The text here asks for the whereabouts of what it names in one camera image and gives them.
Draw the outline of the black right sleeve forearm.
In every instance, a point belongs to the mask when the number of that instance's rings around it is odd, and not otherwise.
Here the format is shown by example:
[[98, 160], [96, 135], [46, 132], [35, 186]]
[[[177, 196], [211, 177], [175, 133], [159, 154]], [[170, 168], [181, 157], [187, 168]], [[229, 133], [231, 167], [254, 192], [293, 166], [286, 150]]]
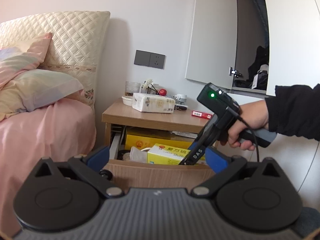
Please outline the black right sleeve forearm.
[[268, 129], [288, 137], [319, 141], [320, 88], [305, 85], [276, 86], [276, 95], [267, 98]]

